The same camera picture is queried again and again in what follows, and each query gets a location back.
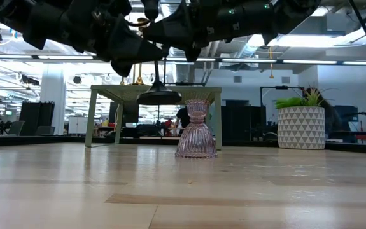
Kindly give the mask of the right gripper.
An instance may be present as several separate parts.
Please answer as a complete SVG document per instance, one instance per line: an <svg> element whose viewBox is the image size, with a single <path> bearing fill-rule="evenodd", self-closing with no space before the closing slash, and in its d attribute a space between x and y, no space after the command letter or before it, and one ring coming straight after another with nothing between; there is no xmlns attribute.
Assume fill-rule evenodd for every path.
<svg viewBox="0 0 366 229"><path fill-rule="evenodd" d="M187 62L195 62L199 44L216 40L261 34L268 43L278 35L275 10L269 1L191 1L143 29L143 36L154 43L185 52Z"/></svg>

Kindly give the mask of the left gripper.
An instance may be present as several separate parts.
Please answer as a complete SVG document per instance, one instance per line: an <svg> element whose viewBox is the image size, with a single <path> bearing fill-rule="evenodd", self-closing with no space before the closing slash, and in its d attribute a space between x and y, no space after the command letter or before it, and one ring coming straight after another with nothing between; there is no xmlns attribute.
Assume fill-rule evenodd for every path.
<svg viewBox="0 0 366 229"><path fill-rule="evenodd" d="M30 10L24 40L42 50L46 41L93 52L126 77L134 64L162 60L162 49L129 29L122 17L132 6L128 0L38 1Z"/></svg>

